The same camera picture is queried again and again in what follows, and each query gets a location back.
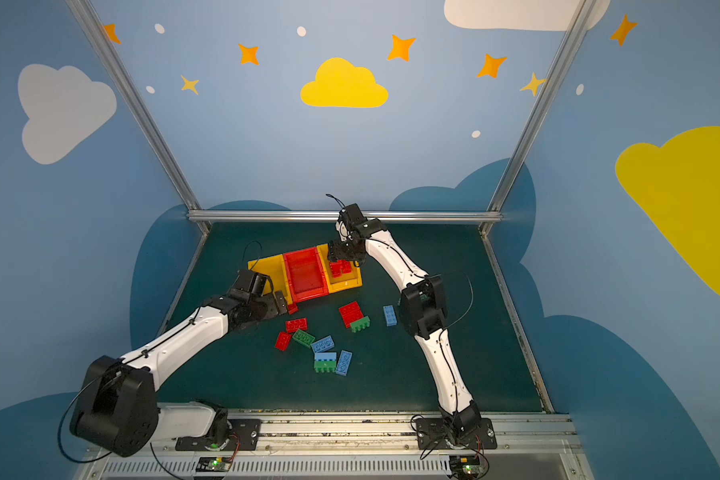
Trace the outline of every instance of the blue building block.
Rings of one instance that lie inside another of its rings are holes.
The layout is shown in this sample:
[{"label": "blue building block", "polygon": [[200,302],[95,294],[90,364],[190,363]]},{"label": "blue building block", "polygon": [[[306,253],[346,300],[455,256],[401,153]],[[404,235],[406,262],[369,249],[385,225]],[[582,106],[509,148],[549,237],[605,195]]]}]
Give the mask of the blue building block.
[{"label": "blue building block", "polygon": [[384,317],[387,319],[387,326],[395,326],[398,324],[398,318],[394,316],[394,307],[392,305],[384,306]]},{"label": "blue building block", "polygon": [[335,362],[336,352],[324,352],[315,354],[316,362]]},{"label": "blue building block", "polygon": [[328,335],[324,339],[320,339],[312,344],[312,350],[315,353],[324,352],[333,348],[333,339]]},{"label": "blue building block", "polygon": [[336,364],[336,373],[341,376],[347,376],[347,370],[349,370],[349,362],[352,360],[352,352],[342,350],[342,355],[338,358],[338,364]]}]

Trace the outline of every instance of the white cloud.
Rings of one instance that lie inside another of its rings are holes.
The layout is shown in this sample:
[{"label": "white cloud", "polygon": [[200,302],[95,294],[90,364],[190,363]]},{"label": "white cloud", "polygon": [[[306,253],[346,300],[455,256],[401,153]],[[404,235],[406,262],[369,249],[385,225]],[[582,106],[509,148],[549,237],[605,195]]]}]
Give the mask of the white cloud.
[{"label": "white cloud", "polygon": [[[595,0],[587,28],[597,24],[610,0]],[[579,0],[445,0],[445,18],[462,28],[560,31],[576,12]]]},{"label": "white cloud", "polygon": [[58,162],[112,118],[115,93],[75,67],[27,65],[19,75],[19,100],[29,117],[21,141],[39,164]]}]

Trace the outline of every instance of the black mounting plate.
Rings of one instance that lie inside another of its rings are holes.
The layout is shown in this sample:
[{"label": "black mounting plate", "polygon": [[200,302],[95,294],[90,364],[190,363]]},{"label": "black mounting plate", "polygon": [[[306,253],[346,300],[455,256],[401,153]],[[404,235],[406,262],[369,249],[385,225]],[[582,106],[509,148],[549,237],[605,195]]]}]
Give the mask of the black mounting plate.
[{"label": "black mounting plate", "polygon": [[221,448],[211,447],[211,440],[205,437],[181,437],[176,440],[177,452],[234,452],[237,448],[237,435],[240,439],[239,450],[256,450],[259,443],[259,429],[262,421],[257,418],[229,418],[230,440]]},{"label": "black mounting plate", "polygon": [[[444,418],[416,418],[416,439],[418,440],[419,450],[449,450],[453,447],[446,443],[445,437],[445,419]],[[473,450],[478,449],[478,439],[485,450],[495,450],[498,447],[496,443],[496,434],[494,433],[494,424],[489,418],[482,418],[482,423],[474,434],[471,435],[465,443],[467,448]]]}]

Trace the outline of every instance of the green mat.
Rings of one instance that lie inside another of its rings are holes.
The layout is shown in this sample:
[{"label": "green mat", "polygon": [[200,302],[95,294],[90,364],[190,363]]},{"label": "green mat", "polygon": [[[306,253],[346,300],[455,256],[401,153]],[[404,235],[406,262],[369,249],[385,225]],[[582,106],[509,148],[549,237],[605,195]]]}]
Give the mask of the green mat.
[{"label": "green mat", "polygon": [[[541,404],[475,226],[391,225],[395,241],[430,274],[442,274],[448,296],[451,348],[461,376],[483,411],[539,412]],[[207,297],[224,293],[236,278],[250,240],[270,256],[324,244],[336,237],[332,224],[214,224],[169,326],[184,320]],[[247,260],[258,256],[249,248]],[[401,323],[387,327],[384,305],[399,315],[399,292],[371,257],[363,285],[298,304],[279,316],[208,345],[158,391],[162,402],[204,399],[229,408],[293,410],[438,410],[438,394],[424,354]],[[371,326],[344,327],[338,308],[357,301]],[[316,338],[332,336],[331,351],[352,352],[346,377],[315,373],[311,349],[291,342],[275,349],[285,321],[306,317]]]}]

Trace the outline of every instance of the green building block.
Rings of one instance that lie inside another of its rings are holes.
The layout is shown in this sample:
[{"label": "green building block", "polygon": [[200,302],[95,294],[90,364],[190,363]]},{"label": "green building block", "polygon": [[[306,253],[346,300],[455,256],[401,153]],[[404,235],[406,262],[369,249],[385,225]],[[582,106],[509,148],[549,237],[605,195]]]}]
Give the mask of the green building block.
[{"label": "green building block", "polygon": [[367,316],[364,316],[360,320],[355,320],[354,322],[349,324],[349,327],[352,328],[352,333],[356,333],[356,332],[359,332],[360,330],[367,329],[370,326],[371,326],[371,319],[369,319]]},{"label": "green building block", "polygon": [[334,373],[336,371],[336,361],[317,360],[315,362],[315,371],[317,373]]},{"label": "green building block", "polygon": [[315,337],[309,335],[304,330],[297,330],[296,333],[293,334],[293,339],[309,349],[312,348],[312,342],[315,341]]}]

